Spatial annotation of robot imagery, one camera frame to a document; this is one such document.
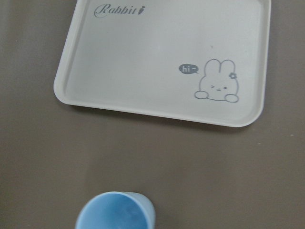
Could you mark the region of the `light blue plastic cup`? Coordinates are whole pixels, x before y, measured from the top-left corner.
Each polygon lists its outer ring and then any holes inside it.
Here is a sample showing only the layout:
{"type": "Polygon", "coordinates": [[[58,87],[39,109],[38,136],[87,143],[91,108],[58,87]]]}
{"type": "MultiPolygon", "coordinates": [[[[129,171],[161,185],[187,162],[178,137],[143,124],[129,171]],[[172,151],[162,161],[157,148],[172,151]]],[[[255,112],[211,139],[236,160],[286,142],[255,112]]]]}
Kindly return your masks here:
{"type": "Polygon", "coordinates": [[[106,192],[92,198],[80,211],[76,229],[153,229],[155,209],[144,195],[106,192]]]}

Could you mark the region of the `cream rabbit serving tray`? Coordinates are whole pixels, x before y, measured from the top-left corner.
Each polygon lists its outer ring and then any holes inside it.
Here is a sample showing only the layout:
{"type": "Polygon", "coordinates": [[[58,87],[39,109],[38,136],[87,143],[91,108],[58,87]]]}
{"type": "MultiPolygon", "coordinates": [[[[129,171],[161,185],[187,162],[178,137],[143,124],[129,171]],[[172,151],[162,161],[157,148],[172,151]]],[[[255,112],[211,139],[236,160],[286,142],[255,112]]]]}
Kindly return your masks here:
{"type": "Polygon", "coordinates": [[[63,103],[243,127],[264,107],[269,0],[79,0],[63,103]]]}

